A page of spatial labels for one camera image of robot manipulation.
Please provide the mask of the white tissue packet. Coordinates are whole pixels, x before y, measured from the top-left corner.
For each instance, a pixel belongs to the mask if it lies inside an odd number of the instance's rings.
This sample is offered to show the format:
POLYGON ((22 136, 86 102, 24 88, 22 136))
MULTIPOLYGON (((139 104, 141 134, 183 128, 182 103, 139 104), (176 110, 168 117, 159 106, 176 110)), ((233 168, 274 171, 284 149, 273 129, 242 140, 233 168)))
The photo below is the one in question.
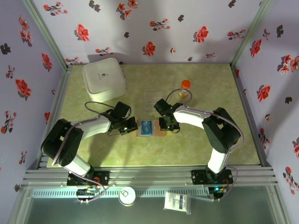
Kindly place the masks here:
POLYGON ((191 197, 188 194, 166 192, 164 210, 174 210, 191 214, 191 197))

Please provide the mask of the round tin can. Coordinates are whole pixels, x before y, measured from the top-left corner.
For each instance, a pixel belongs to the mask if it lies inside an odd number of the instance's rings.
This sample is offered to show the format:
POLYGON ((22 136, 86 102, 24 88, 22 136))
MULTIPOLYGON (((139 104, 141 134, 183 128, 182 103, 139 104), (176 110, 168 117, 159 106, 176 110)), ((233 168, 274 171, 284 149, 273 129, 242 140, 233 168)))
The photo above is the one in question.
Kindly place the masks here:
POLYGON ((132 187, 122 188, 119 193, 118 200, 124 206, 132 206, 136 200, 135 190, 132 187))

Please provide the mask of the brown card holder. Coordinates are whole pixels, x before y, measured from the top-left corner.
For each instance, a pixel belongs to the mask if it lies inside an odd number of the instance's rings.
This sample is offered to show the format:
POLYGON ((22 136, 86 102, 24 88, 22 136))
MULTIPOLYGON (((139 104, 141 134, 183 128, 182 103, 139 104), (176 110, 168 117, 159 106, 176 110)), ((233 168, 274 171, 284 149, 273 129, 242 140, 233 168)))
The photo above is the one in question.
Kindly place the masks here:
MULTIPOLYGON (((150 137, 164 137, 166 135, 166 131, 160 130, 159 121, 158 120, 151 120, 151 121, 153 124, 153 135, 150 137)), ((139 128, 136 131, 136 137, 141 137, 139 135, 139 128)))

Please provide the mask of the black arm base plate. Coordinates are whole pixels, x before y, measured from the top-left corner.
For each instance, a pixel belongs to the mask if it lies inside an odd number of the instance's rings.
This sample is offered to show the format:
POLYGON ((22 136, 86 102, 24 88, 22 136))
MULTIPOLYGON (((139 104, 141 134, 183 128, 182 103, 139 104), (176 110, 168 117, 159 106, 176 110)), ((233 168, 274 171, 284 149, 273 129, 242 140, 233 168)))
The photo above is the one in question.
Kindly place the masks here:
POLYGON ((109 181, 108 171, 92 171, 86 176, 79 176, 73 173, 68 174, 67 186, 107 186, 109 181))
POLYGON ((215 174, 210 170, 192 170, 191 178, 193 185, 208 185, 208 184, 232 184, 233 176, 229 169, 223 169, 220 173, 215 174))

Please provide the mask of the white square lidded box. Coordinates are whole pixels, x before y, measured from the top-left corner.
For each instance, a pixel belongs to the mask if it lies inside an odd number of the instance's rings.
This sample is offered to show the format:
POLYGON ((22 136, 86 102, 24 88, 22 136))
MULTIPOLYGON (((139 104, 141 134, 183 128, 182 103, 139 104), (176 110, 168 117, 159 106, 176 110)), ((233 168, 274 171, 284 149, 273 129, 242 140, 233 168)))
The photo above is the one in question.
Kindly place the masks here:
POLYGON ((126 94, 126 78, 115 58, 86 64, 82 73, 92 101, 106 102, 126 94))

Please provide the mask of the blue credit card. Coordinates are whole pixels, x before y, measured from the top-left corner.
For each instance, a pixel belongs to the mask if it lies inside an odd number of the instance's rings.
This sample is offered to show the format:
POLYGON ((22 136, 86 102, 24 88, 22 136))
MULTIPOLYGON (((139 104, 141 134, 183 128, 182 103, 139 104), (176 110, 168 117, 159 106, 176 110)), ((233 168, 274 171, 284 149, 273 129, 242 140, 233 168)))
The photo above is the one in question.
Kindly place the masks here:
POLYGON ((140 120, 138 128, 141 137, 150 137, 153 135, 153 124, 151 120, 140 120))

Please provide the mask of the vitamin bottle with orange cap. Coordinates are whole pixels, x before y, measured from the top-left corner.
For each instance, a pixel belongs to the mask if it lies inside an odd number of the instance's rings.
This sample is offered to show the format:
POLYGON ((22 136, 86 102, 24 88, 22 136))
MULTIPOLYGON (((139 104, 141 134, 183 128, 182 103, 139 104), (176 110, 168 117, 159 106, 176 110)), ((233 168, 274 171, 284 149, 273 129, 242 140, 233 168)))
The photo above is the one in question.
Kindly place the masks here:
POLYGON ((181 88, 179 91, 179 95, 184 98, 187 97, 189 94, 190 87, 191 87, 191 82, 189 80, 183 80, 181 82, 181 88))

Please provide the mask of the aluminium corner post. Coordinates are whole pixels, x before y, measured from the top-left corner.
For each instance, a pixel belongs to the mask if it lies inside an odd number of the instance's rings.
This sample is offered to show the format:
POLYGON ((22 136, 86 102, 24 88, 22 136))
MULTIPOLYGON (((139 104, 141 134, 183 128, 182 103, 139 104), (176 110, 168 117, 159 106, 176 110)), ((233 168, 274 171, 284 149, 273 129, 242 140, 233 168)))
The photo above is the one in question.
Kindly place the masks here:
POLYGON ((230 63, 230 68, 233 69, 234 66, 238 63, 240 60, 242 54, 244 53, 247 45, 249 44, 249 41, 251 37, 253 37, 259 28, 264 16, 266 15, 266 12, 268 11, 268 8, 275 0, 261 0, 261 4, 259 6, 259 9, 251 22, 248 31, 246 32, 245 37, 243 38, 232 62, 230 63))
POLYGON ((36 23, 39 31, 42 33, 45 41, 47 42, 48 46, 52 50, 53 54, 55 55, 56 59, 59 61, 61 67, 67 71, 68 65, 63 58, 63 54, 61 53, 55 39, 53 38, 48 26, 46 25, 42 15, 40 14, 39 10, 37 9, 33 0, 21 0, 24 4, 25 8, 30 13, 31 17, 33 18, 34 22, 36 23))

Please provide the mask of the aluminium side rail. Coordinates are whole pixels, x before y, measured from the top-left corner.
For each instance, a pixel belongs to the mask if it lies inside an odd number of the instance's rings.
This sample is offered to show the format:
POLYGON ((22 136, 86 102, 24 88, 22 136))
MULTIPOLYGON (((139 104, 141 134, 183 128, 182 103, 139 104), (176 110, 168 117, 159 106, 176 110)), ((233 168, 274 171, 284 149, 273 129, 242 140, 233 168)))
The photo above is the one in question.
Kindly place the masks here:
MULTIPOLYGON (((46 125, 44 136, 42 138, 42 142, 45 139, 45 137, 50 133, 52 127, 55 125, 56 121, 60 117, 60 113, 62 110, 65 93, 67 90, 67 86, 68 86, 68 82, 70 79, 72 68, 73 68, 73 66, 70 66, 67 68, 67 70, 65 72, 62 73, 58 88, 56 90, 52 109, 50 111, 50 118, 46 125)), ((40 151, 39 161, 37 163, 36 169, 47 169, 48 168, 47 167, 48 160, 49 160, 49 157, 46 154, 44 154, 42 151, 40 151)))
POLYGON ((242 84, 240 78, 237 77, 237 75, 236 75, 237 67, 235 65, 233 65, 232 63, 230 63, 229 66, 231 68, 232 74, 235 79, 236 87, 238 89, 240 100, 242 102, 242 106, 243 106, 243 109, 245 112, 247 123, 248 123, 249 129, 250 129, 251 138, 254 142, 256 153, 259 158, 259 165, 261 165, 262 167, 271 167, 271 165, 267 161, 267 156, 266 156, 265 150, 263 149, 262 143, 261 143, 260 139, 258 138, 257 134, 259 131, 257 129, 255 120, 253 118, 252 111, 251 111, 250 105, 248 103, 247 97, 243 93, 243 90, 244 90, 243 84, 242 84))

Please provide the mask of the wide aluminium base rail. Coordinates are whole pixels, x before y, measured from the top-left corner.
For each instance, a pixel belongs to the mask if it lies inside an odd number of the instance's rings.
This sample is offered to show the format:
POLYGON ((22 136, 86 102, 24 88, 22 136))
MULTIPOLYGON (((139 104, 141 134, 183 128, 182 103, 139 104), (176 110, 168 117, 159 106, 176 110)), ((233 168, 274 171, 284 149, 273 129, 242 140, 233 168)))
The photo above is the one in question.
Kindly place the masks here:
MULTIPOLYGON (((103 167, 97 171, 109 172, 109 187, 189 187, 192 186, 193 170, 204 170, 205 166, 147 166, 147 167, 103 167)), ((259 165, 234 165, 232 176, 235 186, 278 185, 271 167, 259 165)), ((64 168, 40 168, 27 170, 22 187, 66 187, 68 171, 64 168)))

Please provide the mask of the transparent acrylic card tray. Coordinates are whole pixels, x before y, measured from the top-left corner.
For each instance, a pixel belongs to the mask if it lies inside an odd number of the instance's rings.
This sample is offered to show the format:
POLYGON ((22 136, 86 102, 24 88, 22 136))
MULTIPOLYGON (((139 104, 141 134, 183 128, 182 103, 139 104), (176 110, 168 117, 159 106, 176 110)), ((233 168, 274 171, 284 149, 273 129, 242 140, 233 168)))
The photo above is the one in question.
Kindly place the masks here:
POLYGON ((155 114, 157 111, 154 105, 163 96, 161 91, 145 91, 144 92, 144 112, 147 114, 155 114))

